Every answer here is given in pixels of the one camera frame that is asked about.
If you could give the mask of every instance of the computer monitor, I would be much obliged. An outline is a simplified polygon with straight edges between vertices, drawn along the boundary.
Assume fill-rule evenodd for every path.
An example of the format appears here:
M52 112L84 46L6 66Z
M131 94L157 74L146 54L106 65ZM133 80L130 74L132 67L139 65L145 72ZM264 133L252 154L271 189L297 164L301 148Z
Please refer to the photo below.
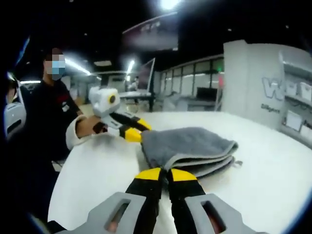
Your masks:
M218 91L217 89L213 89L213 88L199 87L199 88L197 88L196 97L200 100L215 101L217 91Z
M137 90L140 92L149 92L152 75L154 71L155 58L142 65L138 72Z

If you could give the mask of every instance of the white sleeve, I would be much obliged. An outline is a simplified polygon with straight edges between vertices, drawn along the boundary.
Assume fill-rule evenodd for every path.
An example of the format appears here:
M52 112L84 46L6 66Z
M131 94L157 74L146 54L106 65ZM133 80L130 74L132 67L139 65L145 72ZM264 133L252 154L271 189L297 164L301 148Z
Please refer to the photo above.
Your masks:
M76 134L76 122L81 119L85 119L86 116L80 115L75 118L68 126L66 130L66 145L69 150L72 150L74 146L79 145L87 141L91 136L78 138Z

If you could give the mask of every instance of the white robot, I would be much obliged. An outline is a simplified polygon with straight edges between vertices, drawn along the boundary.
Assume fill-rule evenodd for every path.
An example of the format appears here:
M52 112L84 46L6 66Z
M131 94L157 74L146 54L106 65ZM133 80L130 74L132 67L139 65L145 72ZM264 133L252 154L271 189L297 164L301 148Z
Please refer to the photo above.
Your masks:
M97 133L103 125L119 130L119 135L130 142L141 142L140 132L151 130L151 126L143 119L120 109L120 97L117 89L92 87L89 100L93 112L100 117L102 123L94 127Z

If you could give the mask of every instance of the ceiling light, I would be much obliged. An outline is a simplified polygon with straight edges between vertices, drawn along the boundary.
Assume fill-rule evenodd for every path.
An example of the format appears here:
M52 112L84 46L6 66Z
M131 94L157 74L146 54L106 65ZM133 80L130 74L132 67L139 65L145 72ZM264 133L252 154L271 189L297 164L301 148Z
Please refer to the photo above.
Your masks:
M8 72L8 77L12 80L15 81L14 77L12 76L12 74L10 72Z
M165 10L171 10L179 4L180 0L161 0L161 7Z
M105 60L105 61L96 61L94 62L94 64L99 67L105 67L105 66L111 66L112 62L110 62L109 60Z
M26 80L26 81L21 81L21 84L39 84L41 83L41 80Z
M134 60L131 60L131 62L129 63L129 67L128 67L128 70L127 70L127 74L131 73L134 64L135 64L135 61L134 61Z
M67 65L76 68L77 70L87 74L88 76L91 75L91 72L89 72L88 70L86 70L83 67L79 66L78 64L74 63L73 61L71 61L71 60L66 58L65 62L66 62Z

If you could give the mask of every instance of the white table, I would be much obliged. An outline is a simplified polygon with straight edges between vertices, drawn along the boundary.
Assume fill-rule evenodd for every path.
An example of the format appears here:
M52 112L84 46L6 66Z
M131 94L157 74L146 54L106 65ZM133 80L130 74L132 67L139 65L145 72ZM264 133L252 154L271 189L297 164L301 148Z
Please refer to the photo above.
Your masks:
M138 115L154 130L197 126L236 140L239 148L234 156L243 165L200 183L207 193L216 194L240 211L244 223L255 231L282 233L309 199L312 151L282 133L227 113ZM114 192L126 190L139 167L144 167L140 154L139 144L108 135L75 147L58 177L48 219L69 230L84 223L92 208ZM165 195L160 208L157 222L165 223L166 233L176 233Z

